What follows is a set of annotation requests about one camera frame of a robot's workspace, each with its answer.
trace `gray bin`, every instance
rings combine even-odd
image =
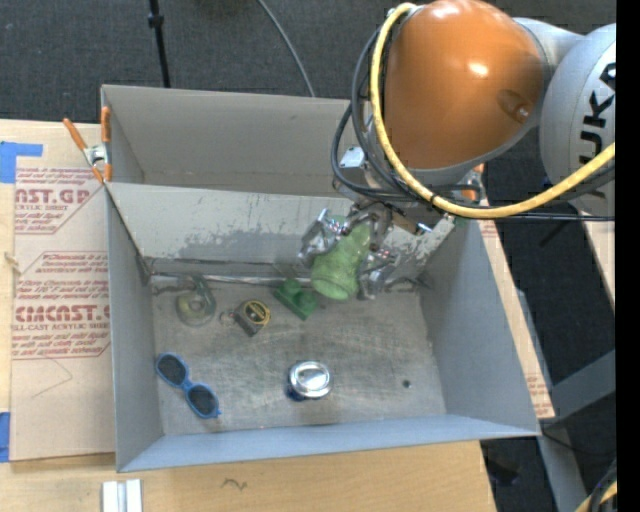
[[[320,210],[349,207],[329,165],[344,101],[104,86],[103,103],[119,471],[538,434],[478,223],[431,256],[428,286],[320,298],[306,321],[273,297],[283,272],[304,280],[296,254]],[[217,279],[202,327],[167,288],[194,273]],[[250,282],[223,282],[238,276]],[[224,314],[249,298],[272,314],[252,337]],[[166,351],[214,389],[217,419],[158,378]],[[308,359],[333,390],[290,400],[288,366]]]

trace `orange clip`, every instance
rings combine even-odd
[[[102,126],[102,142],[111,142],[111,109],[109,107],[102,107],[100,126]]]
[[[64,124],[67,127],[67,130],[69,130],[69,134],[71,135],[73,142],[75,142],[76,146],[78,146],[80,151],[84,153],[84,151],[87,149],[88,146],[87,146],[87,143],[82,138],[82,135],[80,135],[80,132],[78,131],[78,129],[75,127],[75,125],[71,122],[70,119],[66,117],[62,120],[62,124]],[[96,179],[100,183],[104,183],[104,178],[102,177],[102,174],[100,174],[100,171],[95,165],[91,166],[91,172],[93,172],[93,175],[96,177]]]
[[[111,109],[107,106],[102,107],[100,111],[100,126],[102,127],[102,142],[105,144],[111,142]],[[111,181],[113,168],[108,161],[104,164],[104,179]]]

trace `sunglasses frame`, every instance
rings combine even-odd
[[[159,367],[160,362],[165,357],[172,357],[176,359],[184,367],[185,375],[184,375],[184,380],[182,381],[181,384],[176,384],[175,382],[172,382],[164,375],[162,370],[160,370],[160,367]],[[203,418],[203,419],[217,418],[220,414],[222,414],[222,412],[220,411],[220,400],[218,400],[218,396],[213,392],[211,387],[205,384],[204,382],[193,382],[191,381],[191,379],[189,379],[189,365],[187,365],[187,363],[184,362],[184,359],[182,359],[178,354],[175,354],[173,352],[163,352],[156,358],[155,368],[156,368],[156,373],[158,374],[158,376],[160,376],[160,378],[163,381],[165,381],[167,384],[169,384],[173,388],[182,389],[182,391],[184,392],[185,401],[187,402],[191,410],[194,413],[196,413],[200,418]],[[204,414],[200,412],[198,408],[195,406],[195,404],[191,401],[191,398],[189,397],[189,392],[192,391],[194,388],[203,388],[211,395],[214,401],[214,407],[212,412],[208,414]]]

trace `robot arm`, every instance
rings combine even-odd
[[[331,233],[314,225],[332,243],[312,253],[303,247],[306,263],[313,267],[315,255],[369,223],[370,250],[359,260],[358,278],[361,295],[371,298],[394,275],[407,276],[397,272],[402,257],[378,265],[381,242],[395,227],[432,239],[438,232],[438,242],[457,216],[536,215],[529,212],[558,200],[613,216],[615,47],[615,24],[581,36],[511,18],[480,0],[390,11],[356,65],[351,104],[332,148],[335,187],[354,202],[352,211],[344,226],[331,224]],[[349,120],[360,147],[340,159],[338,142]],[[473,169],[533,128],[554,186],[515,205],[481,205]],[[395,256],[392,243],[385,250]],[[372,266],[383,271],[371,272]]]

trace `tape measure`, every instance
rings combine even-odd
[[[264,302],[250,299],[235,309],[233,319],[249,336],[254,336],[271,320],[271,310]]]

